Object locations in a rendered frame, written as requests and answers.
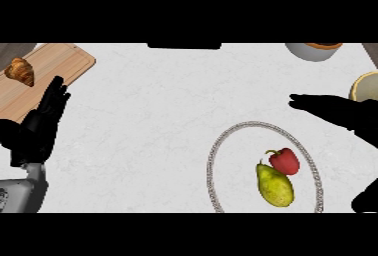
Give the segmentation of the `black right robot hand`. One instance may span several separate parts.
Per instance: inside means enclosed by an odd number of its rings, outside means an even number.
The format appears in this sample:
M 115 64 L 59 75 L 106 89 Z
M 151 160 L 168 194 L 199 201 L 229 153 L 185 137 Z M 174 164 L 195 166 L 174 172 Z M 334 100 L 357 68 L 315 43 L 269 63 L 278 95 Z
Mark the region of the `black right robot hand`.
M 378 149 L 378 100 L 362 102 L 334 95 L 291 94 L 288 105 L 344 127 Z M 378 178 L 351 200 L 356 213 L 378 213 Z

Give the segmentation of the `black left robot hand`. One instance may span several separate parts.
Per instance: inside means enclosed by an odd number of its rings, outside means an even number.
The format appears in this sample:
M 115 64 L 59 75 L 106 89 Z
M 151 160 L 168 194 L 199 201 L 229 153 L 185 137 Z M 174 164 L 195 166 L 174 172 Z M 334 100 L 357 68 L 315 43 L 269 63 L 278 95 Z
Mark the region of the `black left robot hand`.
M 58 133 L 58 124 L 71 94 L 64 78 L 56 76 L 47 86 L 38 107 L 22 123 L 0 119 L 0 145 L 10 150 L 10 166 L 43 164 L 50 157 Z

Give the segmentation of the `cream bowl with yellow rim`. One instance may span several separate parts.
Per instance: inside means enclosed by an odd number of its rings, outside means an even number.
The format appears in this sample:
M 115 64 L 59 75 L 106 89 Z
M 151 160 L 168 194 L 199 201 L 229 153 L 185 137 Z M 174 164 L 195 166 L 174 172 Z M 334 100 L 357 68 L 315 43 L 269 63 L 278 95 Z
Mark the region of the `cream bowl with yellow rim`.
M 378 101 L 378 70 L 357 78 L 351 85 L 349 99 L 357 102 L 368 99 Z

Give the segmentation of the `white oval beaded placemat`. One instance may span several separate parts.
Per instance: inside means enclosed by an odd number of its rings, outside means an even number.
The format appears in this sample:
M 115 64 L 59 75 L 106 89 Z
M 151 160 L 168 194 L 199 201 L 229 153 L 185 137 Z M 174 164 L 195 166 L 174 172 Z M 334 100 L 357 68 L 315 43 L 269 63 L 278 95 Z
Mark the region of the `white oval beaded placemat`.
M 269 157 L 289 148 L 298 158 L 298 173 L 288 176 L 294 201 L 287 207 L 267 203 L 258 191 L 255 167 L 270 165 Z M 207 160 L 207 187 L 217 213 L 322 213 L 323 187 L 313 158 L 300 140 L 279 126 L 248 121 L 220 134 Z

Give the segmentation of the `yellow-green pear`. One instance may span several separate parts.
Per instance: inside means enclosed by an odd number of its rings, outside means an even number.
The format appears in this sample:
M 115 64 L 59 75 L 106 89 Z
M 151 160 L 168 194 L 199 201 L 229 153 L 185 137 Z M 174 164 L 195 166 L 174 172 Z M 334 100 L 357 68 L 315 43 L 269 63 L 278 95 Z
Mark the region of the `yellow-green pear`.
M 275 207 L 288 207 L 294 202 L 294 188 L 288 177 L 263 163 L 257 164 L 255 173 L 261 197 Z

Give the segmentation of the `brown croissant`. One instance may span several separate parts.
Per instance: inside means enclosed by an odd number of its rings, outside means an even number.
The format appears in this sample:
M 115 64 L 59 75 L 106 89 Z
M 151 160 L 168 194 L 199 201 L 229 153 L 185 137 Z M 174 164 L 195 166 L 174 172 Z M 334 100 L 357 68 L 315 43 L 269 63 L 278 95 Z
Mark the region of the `brown croissant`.
M 12 59 L 4 69 L 4 75 L 9 79 L 19 81 L 28 87 L 34 86 L 34 70 L 25 59 L 19 57 Z

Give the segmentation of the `grey-brown flat object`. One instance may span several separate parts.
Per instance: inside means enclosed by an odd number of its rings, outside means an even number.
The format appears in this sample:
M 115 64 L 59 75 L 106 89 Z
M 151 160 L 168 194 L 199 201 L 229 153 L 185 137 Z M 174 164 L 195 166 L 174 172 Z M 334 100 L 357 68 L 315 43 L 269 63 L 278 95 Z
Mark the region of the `grey-brown flat object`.
M 369 55 L 372 63 L 375 65 L 375 67 L 378 68 L 378 43 L 363 43 L 362 46 Z

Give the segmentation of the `grey pot with orange rim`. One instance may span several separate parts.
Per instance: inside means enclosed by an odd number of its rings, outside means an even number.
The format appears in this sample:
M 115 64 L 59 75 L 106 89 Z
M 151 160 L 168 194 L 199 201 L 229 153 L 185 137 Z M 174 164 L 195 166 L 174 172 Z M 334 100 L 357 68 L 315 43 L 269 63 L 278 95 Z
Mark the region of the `grey pot with orange rim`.
M 287 43 L 289 52 L 303 60 L 320 62 L 328 60 L 341 48 L 341 43 Z

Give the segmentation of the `red bell pepper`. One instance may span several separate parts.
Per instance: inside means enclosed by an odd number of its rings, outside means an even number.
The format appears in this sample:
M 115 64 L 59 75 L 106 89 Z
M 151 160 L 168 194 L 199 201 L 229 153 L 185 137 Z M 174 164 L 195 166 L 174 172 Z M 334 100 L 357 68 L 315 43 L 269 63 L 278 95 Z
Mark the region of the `red bell pepper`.
M 269 162 L 273 168 L 285 175 L 295 175 L 300 170 L 300 161 L 289 148 L 281 150 L 267 150 L 270 154 Z

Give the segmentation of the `wooden cutting board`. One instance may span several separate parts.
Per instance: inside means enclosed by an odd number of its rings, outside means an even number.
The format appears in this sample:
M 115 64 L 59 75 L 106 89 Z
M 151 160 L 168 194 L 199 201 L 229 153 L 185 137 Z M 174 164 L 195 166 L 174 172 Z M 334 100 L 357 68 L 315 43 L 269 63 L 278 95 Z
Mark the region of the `wooden cutting board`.
M 21 123 L 35 109 L 55 76 L 64 78 L 66 86 L 96 63 L 95 57 L 72 43 L 44 43 L 25 56 L 33 66 L 34 86 L 6 77 L 0 71 L 0 119 Z

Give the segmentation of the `dark grey flat object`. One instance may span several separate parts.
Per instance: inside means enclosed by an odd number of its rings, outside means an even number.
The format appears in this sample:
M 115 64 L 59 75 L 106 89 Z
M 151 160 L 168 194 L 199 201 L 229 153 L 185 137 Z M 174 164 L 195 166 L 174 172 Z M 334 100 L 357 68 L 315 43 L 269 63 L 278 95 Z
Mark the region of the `dark grey flat object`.
M 24 57 L 35 48 L 35 43 L 0 43 L 0 71 L 15 57 Z

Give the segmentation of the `black appliance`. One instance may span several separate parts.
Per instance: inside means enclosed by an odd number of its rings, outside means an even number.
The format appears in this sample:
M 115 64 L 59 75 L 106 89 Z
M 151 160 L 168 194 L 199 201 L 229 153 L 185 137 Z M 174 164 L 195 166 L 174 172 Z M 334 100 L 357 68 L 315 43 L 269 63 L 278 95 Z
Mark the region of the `black appliance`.
M 157 49 L 219 50 L 222 43 L 148 43 L 148 47 Z

